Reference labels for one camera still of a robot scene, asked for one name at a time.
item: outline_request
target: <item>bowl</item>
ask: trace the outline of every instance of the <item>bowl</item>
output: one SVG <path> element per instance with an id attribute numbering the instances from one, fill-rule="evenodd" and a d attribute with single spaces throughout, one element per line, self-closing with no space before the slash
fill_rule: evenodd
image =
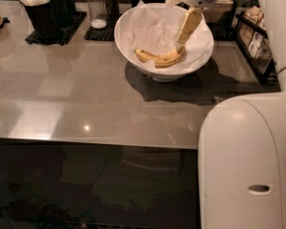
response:
<path id="1" fill-rule="evenodd" d="M 117 48 L 139 71 L 156 81 L 168 82 L 193 73 L 206 64 L 213 53 L 214 39 L 204 18 L 185 44 L 185 54 L 175 64 L 166 68 L 156 68 L 154 65 L 151 67 L 151 65 L 142 63 L 134 52 L 134 48 L 139 45 L 135 41 L 135 36 L 132 36 L 132 34 L 134 34 L 136 30 L 151 33 L 151 30 L 148 28 L 146 28 L 146 30 L 140 28 L 141 26 L 150 26 L 149 23 L 136 25 L 135 22 L 133 22 L 135 14 L 142 14 L 142 18 L 149 20 L 149 18 L 145 17 L 145 14 L 147 14 L 144 13 L 146 12 L 145 10 L 150 10 L 149 12 L 152 12 L 153 16 L 157 16 L 161 22 L 163 21 L 163 25 L 171 28 L 172 34 L 177 34 L 179 25 L 186 12 L 185 9 L 178 6 L 167 7 L 165 4 L 154 3 L 127 10 L 118 19 L 114 28 L 114 40 Z"/>

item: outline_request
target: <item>white bowl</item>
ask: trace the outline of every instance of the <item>white bowl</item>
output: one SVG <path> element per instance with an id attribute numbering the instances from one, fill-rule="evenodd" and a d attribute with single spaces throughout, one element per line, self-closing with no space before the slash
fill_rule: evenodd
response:
<path id="1" fill-rule="evenodd" d="M 179 27 L 182 16 L 184 16 L 186 11 L 177 6 L 166 7 L 165 4 L 147 4 L 147 6 L 163 19 L 164 25 L 172 26 L 173 28 Z M 158 69 L 147 67 L 145 63 L 140 62 L 134 53 L 134 38 L 130 39 L 129 30 L 133 13 L 135 11 L 138 12 L 138 10 L 142 12 L 142 10 L 146 9 L 134 7 L 127 10 L 119 18 L 114 28 L 114 40 L 117 48 L 138 70 L 154 80 L 167 82 L 193 73 L 206 64 L 213 53 L 214 39 L 204 19 L 187 41 L 185 45 L 186 52 L 177 63 L 171 67 Z"/>

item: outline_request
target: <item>bottle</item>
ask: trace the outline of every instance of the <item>bottle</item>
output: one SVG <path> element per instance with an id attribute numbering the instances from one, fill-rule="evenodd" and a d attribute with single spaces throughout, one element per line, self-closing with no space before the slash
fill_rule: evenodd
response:
<path id="1" fill-rule="evenodd" d="M 107 19 L 117 20 L 119 18 L 119 0 L 104 0 L 104 7 Z"/>
<path id="2" fill-rule="evenodd" d="M 93 28 L 102 29 L 107 26 L 103 0 L 87 0 L 89 16 Z"/>

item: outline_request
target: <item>stainless steel counter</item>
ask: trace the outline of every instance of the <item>stainless steel counter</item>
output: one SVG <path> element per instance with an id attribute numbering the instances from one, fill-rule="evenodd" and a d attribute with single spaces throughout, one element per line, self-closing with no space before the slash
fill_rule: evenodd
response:
<path id="1" fill-rule="evenodd" d="M 0 1 L 0 14 L 10 20 L 0 30 L 3 138 L 196 149 L 214 104 L 273 90 L 256 83 L 234 42 L 217 43 L 196 73 L 159 83 L 128 63 L 114 42 L 84 40 L 89 16 L 68 45 L 40 46 L 25 41 L 32 26 L 18 1 Z"/>

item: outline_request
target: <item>spice jar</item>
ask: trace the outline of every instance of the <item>spice jar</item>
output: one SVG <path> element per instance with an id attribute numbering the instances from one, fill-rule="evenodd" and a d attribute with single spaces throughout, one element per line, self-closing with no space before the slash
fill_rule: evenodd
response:
<path id="1" fill-rule="evenodd" d="M 107 26 L 103 0 L 87 0 L 89 16 L 93 28 L 102 29 Z"/>
<path id="2" fill-rule="evenodd" d="M 118 19 L 120 16 L 119 0 L 104 0 L 104 7 L 107 19 Z"/>

